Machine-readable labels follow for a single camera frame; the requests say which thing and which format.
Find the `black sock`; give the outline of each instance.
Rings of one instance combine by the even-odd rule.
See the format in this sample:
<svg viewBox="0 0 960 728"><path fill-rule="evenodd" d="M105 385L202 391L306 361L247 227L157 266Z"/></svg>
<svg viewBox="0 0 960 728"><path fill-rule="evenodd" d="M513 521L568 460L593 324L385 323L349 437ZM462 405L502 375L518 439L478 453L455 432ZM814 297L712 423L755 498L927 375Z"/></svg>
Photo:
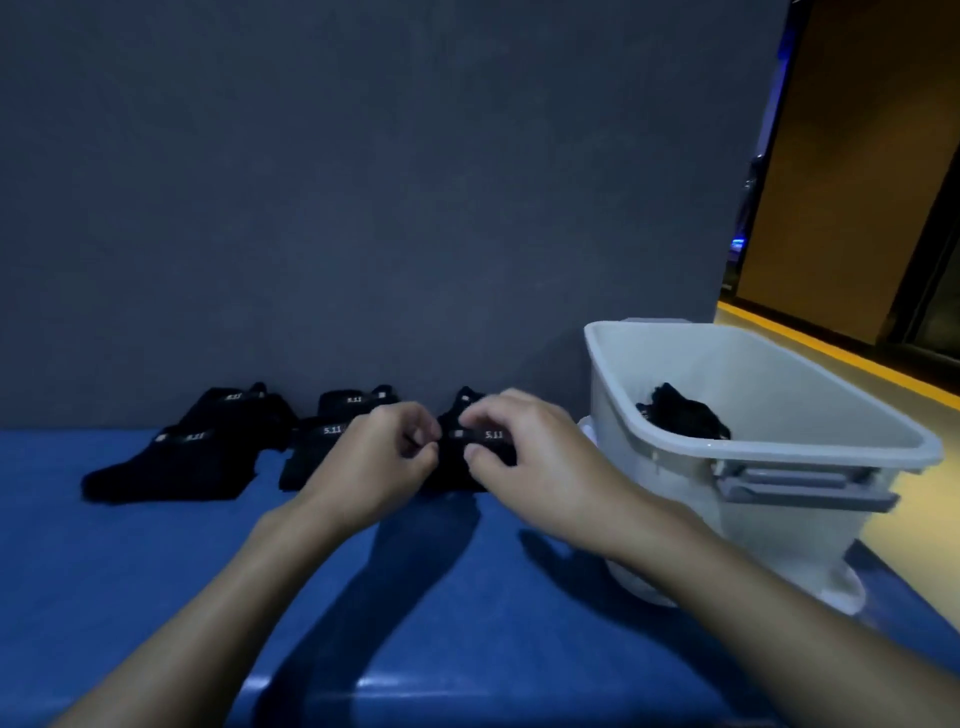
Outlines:
<svg viewBox="0 0 960 728"><path fill-rule="evenodd" d="M480 485L470 475L467 461L464 460L464 448L469 443L478 443L499 455L507 465L516 465L516 450L510 433L504 429L481 427L466 429L460 425L460 415L484 395L469 387L457 392L453 406L437 418L443 436L440 439L440 463L437 470L423 483L423 489L431 492L446 491L482 491Z"/></svg>
<svg viewBox="0 0 960 728"><path fill-rule="evenodd" d="M338 389L324 392L317 403L317 416L300 420L294 438L294 452L280 474L281 491L298 491L324 462L344 430L358 415L366 415L381 404L400 401L396 390L381 384L372 392Z"/></svg>
<svg viewBox="0 0 960 728"><path fill-rule="evenodd" d="M688 400L668 382L654 390L650 404L638 404L636 408L660 429L686 437L730 440L730 429L713 410L701 401Z"/></svg>
<svg viewBox="0 0 960 728"><path fill-rule="evenodd" d="M147 500L229 500L253 480L257 451L217 430L165 427L125 463L84 477L84 498L100 503Z"/></svg>
<svg viewBox="0 0 960 728"><path fill-rule="evenodd" d="M180 418L179 425L195 431L217 429L257 450L283 452L290 447L297 415L283 397L267 392L266 385L258 381L248 390L208 389Z"/></svg>
<svg viewBox="0 0 960 728"><path fill-rule="evenodd" d="M166 427L125 463L84 477L96 502L222 500L239 496L262 449L286 449L297 417L280 395L251 389L207 390L177 425Z"/></svg>

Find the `right hand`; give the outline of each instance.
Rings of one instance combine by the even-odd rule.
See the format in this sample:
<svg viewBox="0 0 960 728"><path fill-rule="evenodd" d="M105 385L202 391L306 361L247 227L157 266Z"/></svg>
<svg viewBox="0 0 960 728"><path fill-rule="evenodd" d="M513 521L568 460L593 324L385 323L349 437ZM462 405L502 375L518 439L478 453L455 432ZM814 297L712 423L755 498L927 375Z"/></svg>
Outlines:
<svg viewBox="0 0 960 728"><path fill-rule="evenodd" d="M508 389L460 416L464 427L485 423L510 430L516 466L468 445L470 474L525 521L573 546L615 558L632 531L653 533L692 515L628 480L555 404Z"/></svg>

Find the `dark gray backdrop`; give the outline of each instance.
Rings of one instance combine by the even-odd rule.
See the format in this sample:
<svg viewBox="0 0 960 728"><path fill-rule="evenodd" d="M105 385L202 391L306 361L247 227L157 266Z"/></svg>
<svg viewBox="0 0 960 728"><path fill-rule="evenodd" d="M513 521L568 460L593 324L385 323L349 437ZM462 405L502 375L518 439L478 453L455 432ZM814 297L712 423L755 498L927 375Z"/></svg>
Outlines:
<svg viewBox="0 0 960 728"><path fill-rule="evenodd" d="M706 321L785 0L7 0L0 425L265 379L588 406Z"/></svg>

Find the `blue table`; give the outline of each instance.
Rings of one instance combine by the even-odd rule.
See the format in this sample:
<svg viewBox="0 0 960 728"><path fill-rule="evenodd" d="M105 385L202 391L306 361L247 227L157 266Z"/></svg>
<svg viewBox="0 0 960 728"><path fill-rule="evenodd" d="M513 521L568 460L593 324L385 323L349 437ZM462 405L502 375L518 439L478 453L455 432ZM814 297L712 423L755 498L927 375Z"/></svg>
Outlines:
<svg viewBox="0 0 960 728"><path fill-rule="evenodd" d="M97 506L80 478L146 431L0 432L0 725L45 724L199 591L288 497L264 453L236 501ZM960 672L960 636L866 547L862 619ZM712 724L772 710L684 613L491 497L418 499L337 551L281 620L230 725Z"/></svg>

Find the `white plastic bin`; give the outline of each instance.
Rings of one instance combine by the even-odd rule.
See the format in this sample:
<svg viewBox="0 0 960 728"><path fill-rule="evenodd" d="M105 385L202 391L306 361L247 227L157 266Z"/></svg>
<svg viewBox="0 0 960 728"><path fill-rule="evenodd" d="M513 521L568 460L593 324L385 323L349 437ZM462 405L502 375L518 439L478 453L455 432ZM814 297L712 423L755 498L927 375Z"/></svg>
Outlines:
<svg viewBox="0 0 960 728"><path fill-rule="evenodd" d="M900 471L943 459L937 437L762 336L714 324L601 321L586 329L597 446L647 490L811 594L835 578ZM636 410L670 382L730 428L684 437Z"/></svg>

